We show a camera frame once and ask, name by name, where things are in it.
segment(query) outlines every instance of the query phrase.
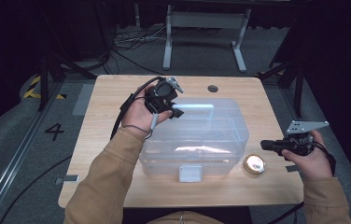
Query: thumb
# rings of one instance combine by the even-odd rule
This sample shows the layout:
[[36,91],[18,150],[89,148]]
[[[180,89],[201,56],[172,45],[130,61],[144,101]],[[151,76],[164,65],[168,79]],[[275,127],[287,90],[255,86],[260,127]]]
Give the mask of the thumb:
[[291,152],[291,151],[288,151],[286,149],[283,149],[281,151],[281,154],[287,158],[289,161],[293,161],[294,163],[298,163],[298,161],[301,159],[301,156]]

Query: person's left hand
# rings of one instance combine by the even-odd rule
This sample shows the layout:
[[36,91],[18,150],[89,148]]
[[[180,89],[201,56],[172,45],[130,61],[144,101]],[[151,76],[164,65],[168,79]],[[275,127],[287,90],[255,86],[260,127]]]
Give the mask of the person's left hand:
[[[146,137],[150,133],[150,126],[152,122],[153,115],[147,110],[144,104],[144,97],[149,88],[154,86],[150,84],[141,90],[136,96],[134,102],[129,107],[122,120],[121,126],[126,127],[132,132],[136,133],[140,137]],[[161,112],[158,116],[157,125],[164,122],[172,115],[171,110]]]

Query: hand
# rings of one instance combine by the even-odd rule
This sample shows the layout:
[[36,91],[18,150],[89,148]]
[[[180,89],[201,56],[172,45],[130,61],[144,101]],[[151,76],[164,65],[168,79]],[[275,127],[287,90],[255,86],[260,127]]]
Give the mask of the hand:
[[[122,127],[127,126],[126,127],[127,129],[131,130],[132,132],[136,133],[137,135],[143,138],[146,137],[151,131],[150,126],[151,126],[153,115],[147,110],[144,104],[144,99],[141,97],[144,97],[148,89],[152,86],[154,85],[153,84],[148,85],[135,96],[136,100],[134,100],[132,105],[129,107],[121,123]],[[157,124],[165,121],[171,115],[172,115],[171,110],[160,113],[158,116]]]
[[[323,138],[318,131],[311,131],[310,134],[313,136],[314,141],[324,146]],[[327,160],[326,154],[316,147],[307,156],[299,156],[286,149],[284,149],[281,153],[288,160],[295,162],[306,178],[332,177],[330,163]]]

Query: gray carpet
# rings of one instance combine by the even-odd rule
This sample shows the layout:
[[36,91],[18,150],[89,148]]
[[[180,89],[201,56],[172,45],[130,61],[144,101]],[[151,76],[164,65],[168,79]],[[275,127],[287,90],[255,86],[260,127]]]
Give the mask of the gray carpet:
[[[131,27],[126,31],[136,30]],[[242,53],[246,62],[247,72],[241,74],[232,54],[230,42],[237,33],[222,30],[215,35],[201,31],[179,31],[174,35],[172,65],[169,71],[161,69],[164,53],[164,41],[146,43],[138,49],[120,51],[121,54],[151,70],[175,76],[232,76],[253,77],[257,72],[268,70],[268,64],[273,58],[278,46],[287,33],[287,29],[248,29],[242,44]],[[152,74],[119,55],[112,53],[107,63],[113,73],[144,75]],[[103,68],[92,71],[94,74],[106,74]],[[283,91],[271,84],[277,77],[264,81],[274,113],[281,129],[284,131],[294,119],[285,101]],[[21,90],[24,94],[31,80]],[[78,132],[89,101],[93,81],[84,80],[78,74],[69,74],[59,93],[66,94],[65,100],[55,100],[49,108],[38,133],[29,148],[29,152],[10,186],[6,197],[0,205],[0,219],[15,197],[37,176],[41,175],[51,165],[72,154],[77,141]],[[0,174],[19,146],[27,132],[38,109],[38,99],[23,99],[21,103],[0,118]],[[302,96],[303,120],[326,120],[316,103],[315,97],[304,84]],[[61,130],[56,140],[53,133],[45,130],[55,124],[61,124]],[[345,157],[335,135],[329,128],[320,130],[326,140],[326,145],[338,161],[337,173],[344,186],[347,199],[350,202],[351,215],[351,166]],[[61,185],[53,184],[55,179],[65,175],[69,161],[48,172],[32,185],[14,204],[4,223],[62,223],[63,209],[57,204]],[[268,223],[286,212],[292,205],[254,206],[249,207],[253,223]],[[298,223],[305,223],[302,211],[298,215]],[[288,217],[281,223],[293,223],[294,217]]]

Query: sleeve cuff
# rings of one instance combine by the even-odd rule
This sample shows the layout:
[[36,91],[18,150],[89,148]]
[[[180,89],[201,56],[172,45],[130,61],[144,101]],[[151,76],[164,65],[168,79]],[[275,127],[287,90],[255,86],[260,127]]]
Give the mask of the sleeve cuff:
[[112,140],[106,145],[104,151],[112,153],[129,163],[136,164],[144,142],[144,138],[120,127]]

